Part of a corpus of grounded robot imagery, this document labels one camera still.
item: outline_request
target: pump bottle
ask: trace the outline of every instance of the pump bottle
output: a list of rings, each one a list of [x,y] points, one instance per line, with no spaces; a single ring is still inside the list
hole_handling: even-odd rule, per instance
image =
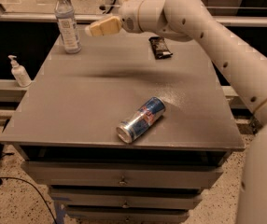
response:
[[[64,49],[67,53],[78,53],[81,50],[75,10],[67,0],[58,0],[55,8],[55,16],[63,40]]]
[[[19,85],[21,87],[29,86],[31,84],[31,79],[25,68],[22,65],[18,64],[17,61],[15,61],[16,56],[10,55],[8,56],[8,58],[11,60],[12,64],[12,75],[15,77],[16,81],[18,81]]]

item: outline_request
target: drawer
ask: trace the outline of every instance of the drawer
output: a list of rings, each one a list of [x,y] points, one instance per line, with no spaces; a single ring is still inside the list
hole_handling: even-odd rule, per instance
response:
[[[179,210],[160,209],[118,209],[94,207],[67,206],[66,214],[85,220],[115,220],[115,221],[159,221],[180,223],[189,217],[189,213]]]
[[[224,151],[160,150],[107,147],[21,146],[29,161],[75,162],[160,162],[189,166],[220,166],[228,153]]]
[[[21,167],[38,184],[91,187],[205,189],[222,174],[215,167],[159,164],[25,161]]]
[[[49,196],[65,205],[160,208],[189,210],[201,195],[182,194],[170,189],[49,189]]]

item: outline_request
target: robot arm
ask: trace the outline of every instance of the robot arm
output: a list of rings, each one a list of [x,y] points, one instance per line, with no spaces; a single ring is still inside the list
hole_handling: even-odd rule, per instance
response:
[[[264,125],[246,156],[236,223],[267,223],[267,58],[217,23],[201,0],[123,0],[118,20],[130,33],[195,39]],[[101,22],[92,27],[110,33],[99,29]]]
[[[246,107],[267,123],[267,58],[216,22],[201,0],[129,0],[119,14],[127,32],[196,40]]]

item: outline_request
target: water bottle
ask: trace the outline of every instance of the water bottle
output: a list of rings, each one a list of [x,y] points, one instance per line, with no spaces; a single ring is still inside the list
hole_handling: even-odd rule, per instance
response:
[[[78,53],[81,50],[81,45],[74,8],[67,0],[58,0],[55,15],[65,51],[67,53]]]

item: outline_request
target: drawer cabinet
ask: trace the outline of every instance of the drawer cabinet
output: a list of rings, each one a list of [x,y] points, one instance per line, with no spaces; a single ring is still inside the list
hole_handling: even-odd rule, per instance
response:
[[[69,163],[26,161],[23,170],[38,184],[208,189],[222,174],[209,166],[129,163]]]
[[[157,208],[190,210],[202,200],[199,194],[173,189],[65,189],[50,188],[50,197],[64,205],[119,208]]]
[[[118,209],[94,207],[66,207],[70,217],[84,218],[86,220],[120,220],[120,221],[160,221],[180,223],[185,221],[189,214],[180,210],[160,209]]]

